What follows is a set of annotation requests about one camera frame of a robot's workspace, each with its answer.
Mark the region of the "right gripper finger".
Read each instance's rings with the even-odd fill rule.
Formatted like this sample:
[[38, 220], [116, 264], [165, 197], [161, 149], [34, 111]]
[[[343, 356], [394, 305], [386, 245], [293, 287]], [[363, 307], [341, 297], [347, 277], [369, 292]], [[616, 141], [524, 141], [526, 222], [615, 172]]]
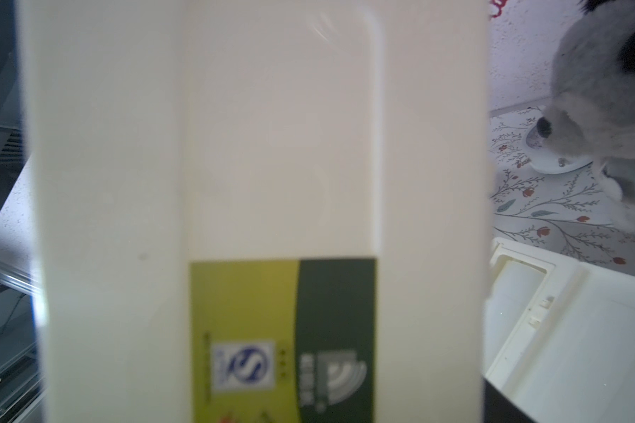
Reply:
[[487, 379], [484, 380], [484, 423], [534, 423]]

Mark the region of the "cream wrap dispenser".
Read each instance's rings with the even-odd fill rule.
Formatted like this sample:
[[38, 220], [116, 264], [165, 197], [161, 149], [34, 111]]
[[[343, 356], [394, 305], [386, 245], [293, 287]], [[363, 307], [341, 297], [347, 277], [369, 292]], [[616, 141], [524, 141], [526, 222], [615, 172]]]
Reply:
[[635, 277], [497, 238], [483, 375], [536, 422], [635, 422]]

